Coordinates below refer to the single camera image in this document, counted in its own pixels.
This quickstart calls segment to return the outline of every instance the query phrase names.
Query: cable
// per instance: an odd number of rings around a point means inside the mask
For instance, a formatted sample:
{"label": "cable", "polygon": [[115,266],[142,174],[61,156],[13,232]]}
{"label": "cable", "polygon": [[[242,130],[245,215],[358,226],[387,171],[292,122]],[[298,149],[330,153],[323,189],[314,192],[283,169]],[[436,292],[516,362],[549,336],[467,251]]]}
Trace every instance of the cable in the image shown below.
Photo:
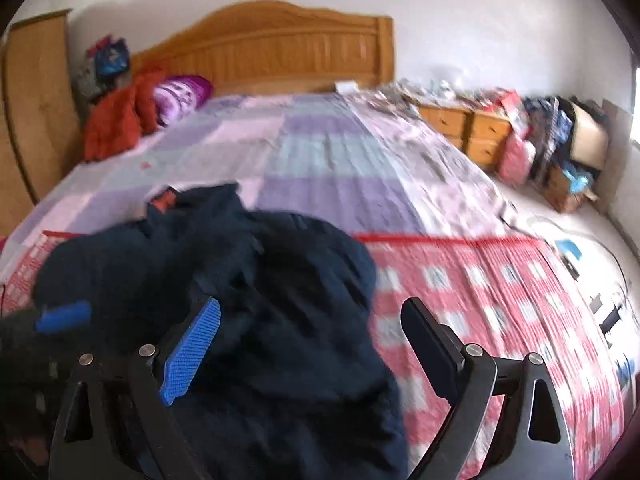
{"label": "cable", "polygon": [[622,285],[620,285],[619,283],[617,283],[617,285],[619,286],[620,290],[622,291],[622,296],[623,296],[623,299],[624,299],[625,309],[633,317],[634,322],[636,324],[636,327],[640,328],[640,323],[638,323],[638,319],[636,318],[636,313],[634,312],[634,310],[632,308],[629,307],[629,302],[628,302],[629,282],[626,280],[625,272],[624,272],[624,270],[622,270],[622,265],[620,265],[620,261],[618,260],[617,256],[614,254],[614,252],[611,249],[609,249],[602,241],[600,241],[599,238],[596,238],[595,236],[590,235],[588,233],[582,233],[580,231],[571,231],[569,229],[565,229],[565,228],[559,226],[553,220],[551,220],[551,219],[549,219],[549,218],[547,218],[545,216],[533,215],[533,216],[531,216],[531,217],[529,217],[527,219],[527,225],[529,227],[532,227],[532,223],[537,223],[537,222],[546,222],[548,224],[551,224],[556,229],[562,231],[564,234],[566,234],[568,236],[575,236],[575,237],[578,237],[578,238],[584,238],[585,240],[590,240],[591,242],[594,242],[594,243],[598,244],[600,247],[602,247],[604,250],[606,250],[607,253],[609,253],[611,255],[611,257],[615,260],[616,265],[618,266],[618,270],[620,271],[620,276],[622,276],[622,281],[624,283],[624,287],[622,287]]}

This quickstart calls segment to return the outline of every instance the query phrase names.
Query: wardrobe door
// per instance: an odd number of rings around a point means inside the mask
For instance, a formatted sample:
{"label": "wardrobe door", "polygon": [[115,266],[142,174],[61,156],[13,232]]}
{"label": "wardrobe door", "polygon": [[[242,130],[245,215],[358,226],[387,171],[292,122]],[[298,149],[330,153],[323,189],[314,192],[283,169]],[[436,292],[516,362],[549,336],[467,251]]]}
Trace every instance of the wardrobe door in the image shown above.
{"label": "wardrobe door", "polygon": [[34,199],[81,161],[82,139],[66,58],[66,15],[15,23],[6,53],[9,127]]}
{"label": "wardrobe door", "polygon": [[[4,67],[4,45],[0,44],[0,82]],[[11,146],[0,84],[0,237],[11,234],[33,208]]]}

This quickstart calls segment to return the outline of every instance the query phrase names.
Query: headboard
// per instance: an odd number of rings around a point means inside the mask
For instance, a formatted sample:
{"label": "headboard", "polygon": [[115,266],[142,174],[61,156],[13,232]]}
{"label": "headboard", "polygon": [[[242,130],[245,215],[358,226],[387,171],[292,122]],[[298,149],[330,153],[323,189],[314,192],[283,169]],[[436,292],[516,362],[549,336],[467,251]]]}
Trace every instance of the headboard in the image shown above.
{"label": "headboard", "polygon": [[170,75],[198,74],[216,95],[277,94],[331,91],[336,80],[370,88],[393,80],[394,61],[388,16],[255,0],[216,10],[134,54],[131,67],[159,63]]}

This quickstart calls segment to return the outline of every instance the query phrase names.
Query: pink bag on floor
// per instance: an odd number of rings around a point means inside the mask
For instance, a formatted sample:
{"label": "pink bag on floor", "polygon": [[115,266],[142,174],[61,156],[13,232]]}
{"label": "pink bag on floor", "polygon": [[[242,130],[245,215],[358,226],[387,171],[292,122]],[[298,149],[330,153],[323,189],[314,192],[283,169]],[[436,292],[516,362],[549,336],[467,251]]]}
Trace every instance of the pink bag on floor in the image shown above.
{"label": "pink bag on floor", "polygon": [[502,152],[498,177],[507,186],[522,186],[529,177],[535,156],[536,148],[533,144],[511,134]]}

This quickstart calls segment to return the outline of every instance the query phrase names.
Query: purple pillow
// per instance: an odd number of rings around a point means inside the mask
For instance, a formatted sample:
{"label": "purple pillow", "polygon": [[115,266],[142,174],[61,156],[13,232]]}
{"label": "purple pillow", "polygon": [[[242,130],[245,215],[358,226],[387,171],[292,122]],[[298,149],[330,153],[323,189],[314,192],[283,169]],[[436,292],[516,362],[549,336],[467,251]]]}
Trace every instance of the purple pillow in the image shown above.
{"label": "purple pillow", "polygon": [[199,75],[171,76],[154,88],[158,123],[168,126],[196,108],[213,94],[213,85]]}

